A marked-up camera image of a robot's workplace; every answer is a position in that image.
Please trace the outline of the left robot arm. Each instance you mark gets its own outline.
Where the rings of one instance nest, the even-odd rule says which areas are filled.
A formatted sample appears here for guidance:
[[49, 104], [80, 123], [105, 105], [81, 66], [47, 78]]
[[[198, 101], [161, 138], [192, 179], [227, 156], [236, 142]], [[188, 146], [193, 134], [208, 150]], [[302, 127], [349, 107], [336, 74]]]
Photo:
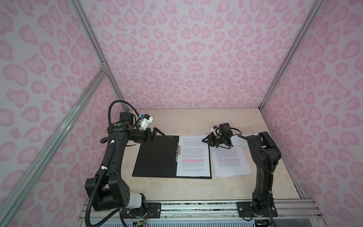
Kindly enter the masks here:
[[112, 122], [111, 117], [108, 117], [108, 135], [100, 141], [107, 144], [104, 158], [95, 176], [87, 179], [85, 183], [89, 196], [88, 211], [147, 211], [145, 196], [131, 193], [129, 186], [122, 179], [123, 156], [128, 142], [143, 144], [162, 139], [165, 134], [158, 128], [139, 129], [134, 125], [134, 120], [135, 116], [129, 112], [121, 113], [118, 122]]

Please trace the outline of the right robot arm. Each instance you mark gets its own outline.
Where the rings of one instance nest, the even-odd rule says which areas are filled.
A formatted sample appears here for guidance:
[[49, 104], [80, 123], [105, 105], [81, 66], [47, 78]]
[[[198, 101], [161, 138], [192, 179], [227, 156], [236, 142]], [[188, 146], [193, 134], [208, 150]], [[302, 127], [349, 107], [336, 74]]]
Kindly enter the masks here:
[[243, 147], [246, 144], [256, 165], [256, 186], [252, 193], [251, 203], [239, 206], [239, 216], [241, 218], [269, 217], [271, 219], [278, 216], [272, 186], [275, 170], [282, 155], [268, 132], [243, 136], [239, 129], [223, 123], [213, 127], [211, 133], [202, 139], [202, 142], [210, 147], [229, 149]]

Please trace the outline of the printed paper sheet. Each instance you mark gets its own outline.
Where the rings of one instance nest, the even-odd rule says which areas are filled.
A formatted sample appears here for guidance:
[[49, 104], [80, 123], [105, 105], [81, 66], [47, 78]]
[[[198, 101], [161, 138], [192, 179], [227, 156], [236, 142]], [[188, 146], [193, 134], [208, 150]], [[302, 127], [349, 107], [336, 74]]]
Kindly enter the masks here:
[[180, 136], [181, 155], [176, 165], [176, 176], [210, 179], [209, 145], [202, 142], [207, 135]]
[[210, 147], [216, 177], [248, 176], [250, 167], [242, 147]]

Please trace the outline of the blue folder with black inside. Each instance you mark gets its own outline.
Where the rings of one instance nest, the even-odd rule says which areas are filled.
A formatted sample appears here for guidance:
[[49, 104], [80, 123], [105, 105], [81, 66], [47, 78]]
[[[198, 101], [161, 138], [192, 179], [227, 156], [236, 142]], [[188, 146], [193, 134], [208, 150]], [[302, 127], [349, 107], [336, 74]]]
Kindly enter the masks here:
[[176, 176], [175, 154], [178, 142], [179, 136], [168, 135], [159, 137], [156, 141], [141, 144], [132, 176], [184, 178]]

